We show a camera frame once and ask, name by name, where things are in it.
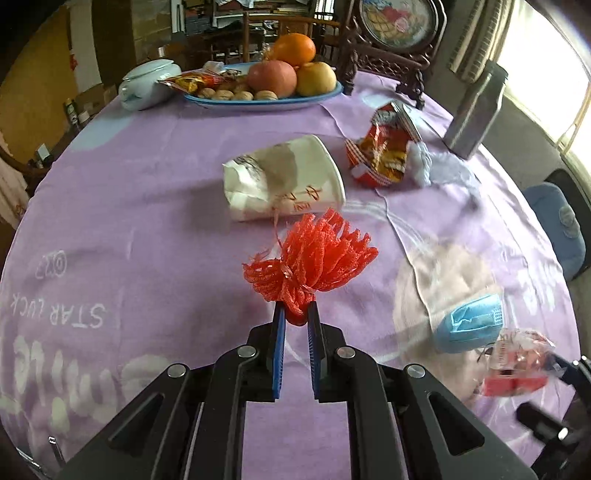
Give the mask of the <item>red white candy wrapper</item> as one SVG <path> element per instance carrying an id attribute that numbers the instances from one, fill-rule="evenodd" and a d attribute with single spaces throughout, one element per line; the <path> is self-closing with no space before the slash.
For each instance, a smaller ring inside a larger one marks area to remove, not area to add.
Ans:
<path id="1" fill-rule="evenodd" d="M 513 397 L 544 388 L 554 350 L 554 343 L 536 330 L 503 328 L 488 355 L 480 394 Z"/>

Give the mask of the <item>red foam fruit net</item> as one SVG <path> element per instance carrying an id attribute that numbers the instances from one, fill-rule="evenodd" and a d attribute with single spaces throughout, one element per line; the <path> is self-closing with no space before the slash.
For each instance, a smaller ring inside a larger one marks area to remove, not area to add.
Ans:
<path id="1" fill-rule="evenodd" d="M 332 208 L 322 216 L 307 213 L 276 240 L 279 255 L 261 252 L 242 265 L 243 278 L 267 302 L 283 303 L 288 323 L 304 326 L 318 292 L 346 285 L 377 258 L 370 242 Z"/>

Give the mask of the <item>white paper cup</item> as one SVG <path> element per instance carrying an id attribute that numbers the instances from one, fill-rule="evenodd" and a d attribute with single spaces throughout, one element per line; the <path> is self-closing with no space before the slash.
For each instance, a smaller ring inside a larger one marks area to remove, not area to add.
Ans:
<path id="1" fill-rule="evenodd" d="M 339 168 L 315 135 L 229 160 L 223 190 L 229 215 L 239 222 L 339 210 L 346 203 Z"/>

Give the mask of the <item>red snack bag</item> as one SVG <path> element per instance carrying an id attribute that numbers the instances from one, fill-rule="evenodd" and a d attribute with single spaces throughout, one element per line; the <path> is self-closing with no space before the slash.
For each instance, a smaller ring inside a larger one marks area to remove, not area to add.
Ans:
<path id="1" fill-rule="evenodd" d="M 409 145 L 422 141 L 406 105 L 394 100 L 375 111 L 365 137 L 346 139 L 349 173 L 370 188 L 400 183 L 407 169 Z"/>

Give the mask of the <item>blue face mask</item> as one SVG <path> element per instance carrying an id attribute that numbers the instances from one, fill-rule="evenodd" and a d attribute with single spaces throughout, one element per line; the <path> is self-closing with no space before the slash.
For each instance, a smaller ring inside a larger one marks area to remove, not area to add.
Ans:
<path id="1" fill-rule="evenodd" d="M 494 343 L 503 328 L 501 298 L 490 294 L 446 314 L 433 333 L 433 341 L 443 353 L 462 353 Z"/>

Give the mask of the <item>purple printed tablecloth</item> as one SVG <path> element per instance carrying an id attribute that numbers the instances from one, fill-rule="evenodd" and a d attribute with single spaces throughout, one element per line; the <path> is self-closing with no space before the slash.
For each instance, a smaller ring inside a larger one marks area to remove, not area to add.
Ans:
<path id="1" fill-rule="evenodd" d="M 270 320 L 242 266 L 276 250 L 288 221 L 231 220 L 222 166 L 308 134 L 342 172 L 342 214 L 379 251 L 349 284 L 318 295 L 322 321 L 349 345 L 391 366 L 418 360 L 431 330 L 407 254 L 431 243 L 446 290 L 483 274 L 503 292 L 508 325 L 576 359 L 562 269 L 489 152 L 469 161 L 477 195 L 456 185 L 373 190 L 349 174 L 346 139 L 365 135 L 393 96 L 392 81 L 359 74 L 352 95 L 276 114 L 224 115 L 183 98 L 137 113 L 108 105 L 37 188 L 2 272 L 1 421 L 14 444 L 56 472 L 50 438 L 74 456 L 168 365 L 211 364 Z"/>

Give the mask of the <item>clear crumpled plastic bag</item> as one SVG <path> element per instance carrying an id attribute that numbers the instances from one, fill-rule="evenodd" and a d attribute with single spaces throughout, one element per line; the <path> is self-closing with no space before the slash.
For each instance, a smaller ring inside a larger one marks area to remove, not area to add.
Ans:
<path id="1" fill-rule="evenodd" d="M 421 188 L 456 185 L 468 192 L 473 205 L 481 200 L 476 177 L 465 163 L 450 152 L 431 153 L 425 142 L 408 144 L 406 172 Z"/>

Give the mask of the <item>silver metal bottle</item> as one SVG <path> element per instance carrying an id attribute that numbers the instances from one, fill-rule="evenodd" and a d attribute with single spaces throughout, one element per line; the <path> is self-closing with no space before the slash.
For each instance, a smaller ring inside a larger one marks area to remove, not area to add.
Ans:
<path id="1" fill-rule="evenodd" d="M 462 159 L 472 157 L 501 110 L 507 71 L 488 60 L 477 81 L 467 90 L 443 141 Z"/>

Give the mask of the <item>blue fruit plate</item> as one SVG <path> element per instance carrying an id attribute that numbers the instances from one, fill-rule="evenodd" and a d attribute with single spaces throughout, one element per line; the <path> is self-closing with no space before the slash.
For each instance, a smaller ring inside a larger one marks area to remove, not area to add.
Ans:
<path id="1" fill-rule="evenodd" d="M 298 108 L 307 108 L 317 105 L 325 100 L 329 100 L 342 94 L 342 84 L 337 83 L 337 87 L 331 93 L 325 95 L 303 97 L 297 94 L 297 89 L 293 95 L 287 98 L 279 98 L 273 91 L 263 90 L 256 92 L 249 87 L 246 81 L 246 74 L 250 66 L 259 62 L 238 63 L 233 65 L 211 64 L 199 70 L 216 73 L 224 78 L 224 81 L 216 90 L 204 88 L 193 95 L 183 94 L 183 97 L 197 105 L 211 109 L 236 110 L 236 111 L 279 111 Z"/>

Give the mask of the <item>white ceramic lidded pot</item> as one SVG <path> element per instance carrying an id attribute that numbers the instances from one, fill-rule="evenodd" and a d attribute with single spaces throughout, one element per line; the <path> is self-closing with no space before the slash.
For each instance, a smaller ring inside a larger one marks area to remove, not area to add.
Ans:
<path id="1" fill-rule="evenodd" d="M 181 73 L 180 67 L 170 59 L 145 62 L 129 71 L 118 89 L 122 107 L 130 112 L 151 108 L 172 95 L 172 90 L 161 83 Z"/>

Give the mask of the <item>red snack packet on plate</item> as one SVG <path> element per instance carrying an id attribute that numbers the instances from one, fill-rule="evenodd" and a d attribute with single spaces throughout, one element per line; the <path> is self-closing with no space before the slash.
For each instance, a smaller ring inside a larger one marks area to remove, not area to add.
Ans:
<path id="1" fill-rule="evenodd" d="M 216 73 L 207 71 L 187 71 L 179 75 L 170 76 L 158 80 L 158 83 L 183 94 L 193 95 L 204 88 L 216 88 L 221 85 L 224 78 Z"/>

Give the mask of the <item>yellow pear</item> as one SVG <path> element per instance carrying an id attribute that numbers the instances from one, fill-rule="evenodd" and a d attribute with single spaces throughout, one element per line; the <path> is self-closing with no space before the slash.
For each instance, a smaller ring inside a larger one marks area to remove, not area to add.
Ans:
<path id="1" fill-rule="evenodd" d="M 297 69 L 297 94 L 303 97 L 325 95 L 337 87 L 337 77 L 325 62 L 311 62 Z"/>

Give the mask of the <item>red apple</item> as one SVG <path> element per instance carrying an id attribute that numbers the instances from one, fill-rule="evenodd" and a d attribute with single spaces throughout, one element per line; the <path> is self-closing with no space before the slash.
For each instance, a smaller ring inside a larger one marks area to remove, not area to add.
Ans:
<path id="1" fill-rule="evenodd" d="M 246 81 L 252 90 L 273 91 L 280 99 L 290 97 L 297 89 L 297 73 L 294 67 L 280 60 L 253 64 L 246 74 Z"/>

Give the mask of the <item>round embroidered wooden screen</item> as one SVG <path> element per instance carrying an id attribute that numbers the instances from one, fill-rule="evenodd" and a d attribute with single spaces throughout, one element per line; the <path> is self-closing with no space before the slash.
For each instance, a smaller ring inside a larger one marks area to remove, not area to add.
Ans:
<path id="1" fill-rule="evenodd" d="M 337 78 L 342 90 L 352 95 L 356 74 L 373 73 L 396 80 L 396 92 L 423 109 L 425 75 L 446 26 L 441 1 L 352 1 L 339 40 Z"/>

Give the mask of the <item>orange fruit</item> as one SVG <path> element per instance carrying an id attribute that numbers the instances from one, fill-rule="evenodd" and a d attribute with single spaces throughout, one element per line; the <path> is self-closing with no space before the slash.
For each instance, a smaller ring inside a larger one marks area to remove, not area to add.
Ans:
<path id="1" fill-rule="evenodd" d="M 310 63 L 315 59 L 317 48 L 310 37 L 301 33 L 280 36 L 267 52 L 267 59 L 279 60 L 293 67 Z"/>

